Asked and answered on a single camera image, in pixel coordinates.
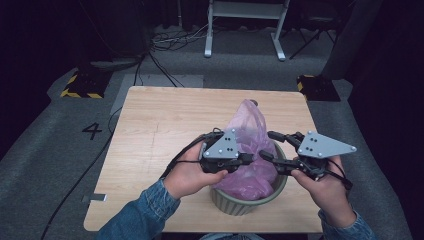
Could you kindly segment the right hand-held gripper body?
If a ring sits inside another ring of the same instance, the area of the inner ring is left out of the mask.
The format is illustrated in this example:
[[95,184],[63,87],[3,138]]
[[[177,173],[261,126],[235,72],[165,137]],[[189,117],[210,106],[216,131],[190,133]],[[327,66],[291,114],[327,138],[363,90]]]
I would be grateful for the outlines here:
[[353,145],[313,131],[308,131],[306,134],[296,132],[292,137],[300,169],[313,180],[325,175],[330,157],[357,151]]

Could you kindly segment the pink plastic bag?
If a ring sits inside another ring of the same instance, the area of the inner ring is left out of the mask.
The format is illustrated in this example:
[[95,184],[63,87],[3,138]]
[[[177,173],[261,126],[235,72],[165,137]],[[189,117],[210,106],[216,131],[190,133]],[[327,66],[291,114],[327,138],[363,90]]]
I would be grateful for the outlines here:
[[274,165],[259,156],[261,150],[276,154],[274,142],[267,135],[265,117],[251,100],[243,100],[227,125],[235,129],[236,143],[241,153],[253,155],[253,162],[240,166],[213,186],[214,189],[240,200],[254,201],[266,198],[274,190],[277,177]]

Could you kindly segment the dark floor stand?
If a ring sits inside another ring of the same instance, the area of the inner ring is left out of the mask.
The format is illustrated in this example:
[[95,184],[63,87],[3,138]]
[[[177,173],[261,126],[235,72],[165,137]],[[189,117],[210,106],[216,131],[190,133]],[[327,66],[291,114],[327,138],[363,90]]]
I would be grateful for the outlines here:
[[142,0],[78,0],[112,59],[139,65],[150,50],[151,26]]

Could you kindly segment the green plastic bucket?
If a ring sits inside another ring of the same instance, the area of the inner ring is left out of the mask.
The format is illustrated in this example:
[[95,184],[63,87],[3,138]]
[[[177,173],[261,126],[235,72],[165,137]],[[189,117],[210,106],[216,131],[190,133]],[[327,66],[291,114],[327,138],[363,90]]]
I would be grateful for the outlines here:
[[212,185],[210,195],[221,212],[242,216],[276,199],[286,182],[287,176],[279,175],[270,162],[258,157],[250,165],[241,166],[220,183]]

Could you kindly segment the black tripod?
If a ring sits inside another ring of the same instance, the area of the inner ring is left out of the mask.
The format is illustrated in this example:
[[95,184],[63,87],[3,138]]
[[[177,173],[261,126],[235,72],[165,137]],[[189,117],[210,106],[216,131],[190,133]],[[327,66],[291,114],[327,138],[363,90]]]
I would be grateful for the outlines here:
[[338,27],[338,22],[335,18],[329,17],[307,17],[303,16],[301,20],[301,26],[299,28],[299,33],[303,36],[302,29],[309,30],[314,33],[310,39],[303,38],[304,44],[296,50],[289,59],[292,60],[297,54],[304,50],[313,40],[318,40],[322,33],[325,33],[332,44],[336,43],[338,39],[337,36],[332,36],[331,31],[336,31]]

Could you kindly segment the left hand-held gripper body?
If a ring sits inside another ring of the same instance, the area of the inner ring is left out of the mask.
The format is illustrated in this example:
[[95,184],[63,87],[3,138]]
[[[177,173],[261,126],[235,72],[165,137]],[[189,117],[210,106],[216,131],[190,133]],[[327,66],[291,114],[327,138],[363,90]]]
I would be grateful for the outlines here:
[[241,165],[235,130],[213,131],[202,144],[199,161],[205,173],[235,172]]

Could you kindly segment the person's right hand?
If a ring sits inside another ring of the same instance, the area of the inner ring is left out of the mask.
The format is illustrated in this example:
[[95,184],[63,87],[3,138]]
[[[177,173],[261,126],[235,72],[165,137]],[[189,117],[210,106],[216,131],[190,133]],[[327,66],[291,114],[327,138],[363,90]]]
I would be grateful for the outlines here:
[[351,226],[357,219],[349,204],[343,183],[332,175],[314,181],[300,170],[292,170],[291,175],[311,195],[314,203],[324,212],[329,225],[338,228]]

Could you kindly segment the white metal stand frame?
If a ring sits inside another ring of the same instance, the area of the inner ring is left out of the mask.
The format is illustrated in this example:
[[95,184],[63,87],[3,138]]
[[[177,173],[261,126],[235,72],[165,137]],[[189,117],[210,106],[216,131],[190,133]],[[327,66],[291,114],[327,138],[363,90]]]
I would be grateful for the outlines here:
[[283,0],[282,3],[271,4],[209,0],[204,56],[206,58],[212,56],[213,21],[215,17],[265,19],[278,21],[276,31],[272,32],[270,36],[276,51],[277,58],[280,61],[285,61],[286,55],[280,43],[280,35],[290,2],[291,0]]

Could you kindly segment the black yellow striped base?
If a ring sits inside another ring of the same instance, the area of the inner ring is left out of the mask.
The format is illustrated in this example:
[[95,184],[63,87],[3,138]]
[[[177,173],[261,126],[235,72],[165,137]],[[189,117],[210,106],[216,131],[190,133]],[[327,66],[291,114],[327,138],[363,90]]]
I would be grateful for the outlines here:
[[321,75],[300,75],[296,83],[298,91],[307,101],[341,101],[332,81],[326,80]]
[[93,98],[105,97],[112,72],[97,71],[85,73],[75,71],[62,90],[61,97]]

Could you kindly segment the grey curtain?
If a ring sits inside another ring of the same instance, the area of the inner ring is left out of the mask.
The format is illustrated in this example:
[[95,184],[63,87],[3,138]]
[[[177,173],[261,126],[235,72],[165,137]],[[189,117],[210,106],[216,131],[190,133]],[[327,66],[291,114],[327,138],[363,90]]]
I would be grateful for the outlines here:
[[352,13],[321,71],[320,76],[323,79],[340,80],[345,77],[383,1],[356,0]]

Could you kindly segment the grey tape piece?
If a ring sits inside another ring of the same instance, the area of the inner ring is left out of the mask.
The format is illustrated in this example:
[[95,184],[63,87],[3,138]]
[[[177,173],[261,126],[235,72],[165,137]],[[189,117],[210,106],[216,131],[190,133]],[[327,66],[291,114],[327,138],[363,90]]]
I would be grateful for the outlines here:
[[81,201],[83,203],[89,203],[91,201],[105,201],[106,199],[107,199],[106,194],[92,193],[92,194],[84,195]]

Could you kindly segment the person's left hand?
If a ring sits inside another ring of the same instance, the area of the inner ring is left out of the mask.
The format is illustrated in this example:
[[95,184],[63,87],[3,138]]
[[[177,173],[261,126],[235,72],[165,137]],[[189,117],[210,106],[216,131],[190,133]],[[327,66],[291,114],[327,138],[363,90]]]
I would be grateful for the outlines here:
[[215,174],[204,173],[197,162],[201,147],[202,143],[197,143],[188,149],[163,180],[165,188],[174,199],[197,193],[205,186],[220,182],[228,174],[227,170]]

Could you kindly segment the person's legs in jeans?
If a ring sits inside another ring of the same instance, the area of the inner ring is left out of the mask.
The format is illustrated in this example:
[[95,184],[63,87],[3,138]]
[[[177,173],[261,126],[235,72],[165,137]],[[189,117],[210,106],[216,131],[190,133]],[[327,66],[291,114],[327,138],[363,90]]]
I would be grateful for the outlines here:
[[198,240],[265,240],[256,234],[245,233],[209,233],[203,235]]

